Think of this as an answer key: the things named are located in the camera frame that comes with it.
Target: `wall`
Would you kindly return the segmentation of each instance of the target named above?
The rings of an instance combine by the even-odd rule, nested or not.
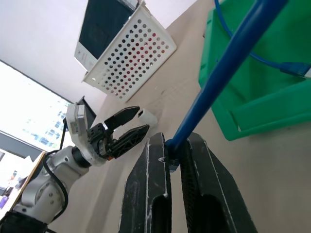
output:
[[[168,27],[195,0],[147,0],[158,21]],[[106,94],[82,83],[84,68],[74,50],[87,0],[2,0],[0,60],[70,101],[83,95],[98,112]]]

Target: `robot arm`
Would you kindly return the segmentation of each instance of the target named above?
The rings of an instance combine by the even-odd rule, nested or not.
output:
[[[100,166],[118,158],[143,140],[149,125],[131,129],[119,140],[112,135],[138,111],[139,107],[125,108],[104,122],[107,128],[99,123],[87,131],[84,105],[70,105],[66,121],[76,146],[47,154],[43,159],[44,168],[26,186],[21,202],[6,214],[0,232],[45,232],[47,225],[66,209],[73,183],[85,175],[91,165]]]

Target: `black cable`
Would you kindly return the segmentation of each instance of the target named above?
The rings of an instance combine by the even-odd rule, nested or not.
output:
[[[65,140],[66,128],[67,128],[67,121],[64,120],[63,133],[62,133],[62,138],[60,139],[60,146],[59,146],[60,150],[63,148],[63,144],[64,144],[64,140]]]
[[[54,220],[56,220],[59,216],[61,216],[64,211],[66,210],[67,206],[68,206],[68,193],[66,188],[64,187],[63,183],[57,178],[57,176],[54,175],[54,173],[50,170],[48,164],[47,164],[47,160],[50,157],[51,154],[58,152],[59,150],[53,150],[49,153],[46,154],[46,156],[43,158],[43,167],[46,169],[47,173],[54,179],[54,181],[58,184],[58,186],[60,187],[60,189],[62,190],[64,197],[65,197],[65,203],[63,205],[62,210],[53,218],[52,222]]]
[[[47,228],[46,232],[49,232],[49,233],[56,233],[55,231],[53,231],[53,230],[51,230],[51,229],[49,229],[49,228]]]

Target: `building outside window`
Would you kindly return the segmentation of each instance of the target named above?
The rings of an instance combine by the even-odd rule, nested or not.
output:
[[[63,119],[70,104],[10,66],[0,62],[0,131],[39,149],[59,148]],[[66,133],[64,146],[73,145]]]

